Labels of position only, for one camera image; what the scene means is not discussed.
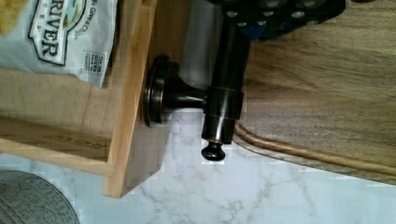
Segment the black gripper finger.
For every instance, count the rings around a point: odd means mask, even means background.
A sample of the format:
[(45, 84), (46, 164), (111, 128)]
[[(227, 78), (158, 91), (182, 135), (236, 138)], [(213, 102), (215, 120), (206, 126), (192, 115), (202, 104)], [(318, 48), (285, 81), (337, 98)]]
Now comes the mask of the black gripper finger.
[(267, 41), (341, 15), (346, 0), (207, 0), (248, 39)]

